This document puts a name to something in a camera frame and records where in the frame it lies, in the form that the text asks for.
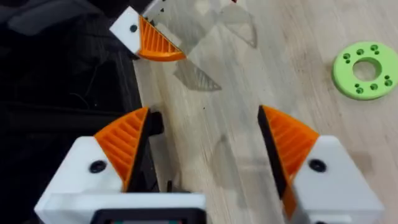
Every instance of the orange gripper pad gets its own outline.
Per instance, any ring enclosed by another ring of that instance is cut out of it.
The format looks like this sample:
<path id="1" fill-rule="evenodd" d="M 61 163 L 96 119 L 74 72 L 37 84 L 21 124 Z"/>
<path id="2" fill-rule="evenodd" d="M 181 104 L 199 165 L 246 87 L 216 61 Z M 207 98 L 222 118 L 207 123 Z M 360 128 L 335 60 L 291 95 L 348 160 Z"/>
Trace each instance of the orange gripper pad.
<path id="1" fill-rule="evenodd" d="M 297 203 L 293 179 L 319 134 L 293 117 L 268 106 L 260 106 L 259 124 L 266 141 L 279 197 L 291 219 Z"/>
<path id="2" fill-rule="evenodd" d="M 171 62 L 187 57 L 142 16 L 139 17 L 139 25 L 141 49 L 138 54 L 140 57 L 158 62 Z"/>
<path id="3" fill-rule="evenodd" d="M 94 137 L 123 181 L 126 190 L 149 109 L 141 108 L 113 121 Z"/>
<path id="4" fill-rule="evenodd" d="M 319 134 L 293 117 L 262 106 L 287 182 L 299 171 Z"/>

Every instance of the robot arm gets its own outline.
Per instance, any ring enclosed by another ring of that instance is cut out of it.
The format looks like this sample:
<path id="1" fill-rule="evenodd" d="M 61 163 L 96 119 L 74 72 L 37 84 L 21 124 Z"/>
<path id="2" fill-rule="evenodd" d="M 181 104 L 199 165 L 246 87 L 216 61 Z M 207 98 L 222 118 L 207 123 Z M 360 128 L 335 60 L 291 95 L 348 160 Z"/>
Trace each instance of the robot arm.
<path id="1" fill-rule="evenodd" d="M 186 59 L 186 55 L 159 32 L 149 21 L 164 11 L 167 1 L 135 1 L 111 26 L 110 31 L 135 55 L 148 60 L 169 62 Z"/>
<path id="2" fill-rule="evenodd" d="M 206 223 L 202 194 L 133 193 L 147 138 L 162 129 L 160 114 L 142 108 L 94 136 L 78 138 L 36 214 L 45 224 Z"/>
<path id="3" fill-rule="evenodd" d="M 260 106 L 258 120 L 287 223 L 372 224 L 384 207 L 345 148 L 300 121 Z M 206 223 L 202 194 L 133 193 L 159 113 L 133 111 L 73 144 L 35 212 L 45 224 Z"/>

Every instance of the wooden surface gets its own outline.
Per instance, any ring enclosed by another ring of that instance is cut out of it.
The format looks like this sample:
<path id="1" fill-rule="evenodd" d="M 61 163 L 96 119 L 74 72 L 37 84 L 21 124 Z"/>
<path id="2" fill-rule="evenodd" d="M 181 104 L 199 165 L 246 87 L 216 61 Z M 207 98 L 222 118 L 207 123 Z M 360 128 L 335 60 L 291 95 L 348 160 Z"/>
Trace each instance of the wooden surface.
<path id="1" fill-rule="evenodd" d="M 160 187 L 207 196 L 212 223 L 282 223 L 260 104 L 346 146 L 397 223 L 398 91 L 372 101 L 343 96 L 331 79 L 349 44 L 398 50 L 396 0 L 168 0 L 157 27 L 189 60 L 134 62 L 142 102 L 165 119 L 150 140 Z"/>

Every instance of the green 3d printed ring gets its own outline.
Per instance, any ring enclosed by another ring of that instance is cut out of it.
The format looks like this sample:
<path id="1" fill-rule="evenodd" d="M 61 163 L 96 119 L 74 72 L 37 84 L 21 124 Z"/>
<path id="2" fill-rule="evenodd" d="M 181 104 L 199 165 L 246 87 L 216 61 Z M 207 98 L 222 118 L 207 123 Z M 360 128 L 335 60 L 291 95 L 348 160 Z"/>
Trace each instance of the green 3d printed ring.
<path id="1" fill-rule="evenodd" d="M 369 62 L 376 68 L 376 79 L 361 81 L 354 75 L 354 64 Z M 359 42 L 344 49 L 333 66 L 333 80 L 346 96 L 372 100 L 389 93 L 398 83 L 398 55 L 376 42 Z"/>

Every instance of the wooden table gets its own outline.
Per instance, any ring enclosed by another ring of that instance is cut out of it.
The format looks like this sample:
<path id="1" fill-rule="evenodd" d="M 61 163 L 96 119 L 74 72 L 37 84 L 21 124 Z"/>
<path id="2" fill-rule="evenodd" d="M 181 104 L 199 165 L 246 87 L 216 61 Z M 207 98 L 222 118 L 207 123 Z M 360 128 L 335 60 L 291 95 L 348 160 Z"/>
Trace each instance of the wooden table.
<path id="1" fill-rule="evenodd" d="M 260 104 L 332 134 L 398 215 L 398 91 L 372 101 L 342 95 L 334 57 L 360 40 L 398 50 L 396 0 L 168 0 L 157 27 L 189 60 L 134 62 L 144 105 L 165 135 L 150 140 L 160 187 L 206 194 L 212 223 L 282 223 Z"/>

